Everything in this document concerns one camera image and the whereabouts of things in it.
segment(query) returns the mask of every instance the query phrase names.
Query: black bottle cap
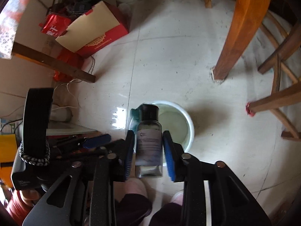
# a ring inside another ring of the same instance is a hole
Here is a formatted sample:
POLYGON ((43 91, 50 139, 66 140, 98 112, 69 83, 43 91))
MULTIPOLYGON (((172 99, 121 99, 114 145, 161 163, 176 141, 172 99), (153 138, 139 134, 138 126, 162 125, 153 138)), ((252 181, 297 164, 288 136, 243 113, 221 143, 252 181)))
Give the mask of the black bottle cap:
POLYGON ((159 112, 158 106, 143 104, 140 105, 140 110, 141 110, 140 112, 141 121, 144 120, 158 121, 158 112, 159 112))

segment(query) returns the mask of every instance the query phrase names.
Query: cardboard box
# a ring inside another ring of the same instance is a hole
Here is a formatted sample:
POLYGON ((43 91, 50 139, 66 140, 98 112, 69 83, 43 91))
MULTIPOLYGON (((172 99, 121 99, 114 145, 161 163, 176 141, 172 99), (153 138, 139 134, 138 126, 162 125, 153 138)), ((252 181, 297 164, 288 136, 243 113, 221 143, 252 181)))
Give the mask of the cardboard box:
POLYGON ((56 41, 87 58, 126 34, 126 19, 116 7, 116 0, 103 0, 72 22, 56 41))

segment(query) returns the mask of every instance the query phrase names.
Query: red plastic bag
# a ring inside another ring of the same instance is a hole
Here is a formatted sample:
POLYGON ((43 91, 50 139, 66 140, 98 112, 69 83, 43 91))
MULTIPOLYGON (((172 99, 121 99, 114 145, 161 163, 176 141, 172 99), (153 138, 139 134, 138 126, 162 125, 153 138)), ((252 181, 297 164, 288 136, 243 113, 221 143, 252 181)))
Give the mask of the red plastic bag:
POLYGON ((42 27, 41 32, 58 37, 66 31, 70 24, 71 19, 59 14, 50 13, 47 15, 44 25, 40 24, 42 27))
MULTIPOLYGON (((60 55, 57 57, 58 60, 64 61, 67 64, 76 67, 78 69, 82 68, 82 65, 84 64, 84 59, 71 51, 69 51, 66 48, 63 48, 60 55)), ((55 71, 55 76, 53 79, 57 82, 69 82, 73 79, 72 76, 66 75, 64 73, 55 71)))

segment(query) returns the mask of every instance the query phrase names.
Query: transparent plastic bottle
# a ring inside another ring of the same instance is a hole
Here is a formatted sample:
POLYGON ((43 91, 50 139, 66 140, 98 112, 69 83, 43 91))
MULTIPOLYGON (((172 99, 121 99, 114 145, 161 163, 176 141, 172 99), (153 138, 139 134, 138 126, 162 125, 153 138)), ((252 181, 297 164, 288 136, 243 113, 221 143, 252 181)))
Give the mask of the transparent plastic bottle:
POLYGON ((135 175, 143 177, 162 176, 162 127, 158 122, 159 108, 155 105, 141 105, 141 122, 136 133, 135 175))

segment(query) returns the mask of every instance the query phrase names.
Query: yellow object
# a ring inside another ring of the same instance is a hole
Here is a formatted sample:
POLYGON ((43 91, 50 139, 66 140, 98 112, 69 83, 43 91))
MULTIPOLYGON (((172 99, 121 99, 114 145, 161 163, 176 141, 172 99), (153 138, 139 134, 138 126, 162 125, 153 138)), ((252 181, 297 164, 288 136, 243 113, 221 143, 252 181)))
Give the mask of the yellow object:
MULTIPOLYGON (((0 135, 0 163, 13 162, 17 152, 16 135, 0 135)), ((12 167, 0 167, 0 178, 4 184, 10 188, 13 187, 11 182, 12 167)))

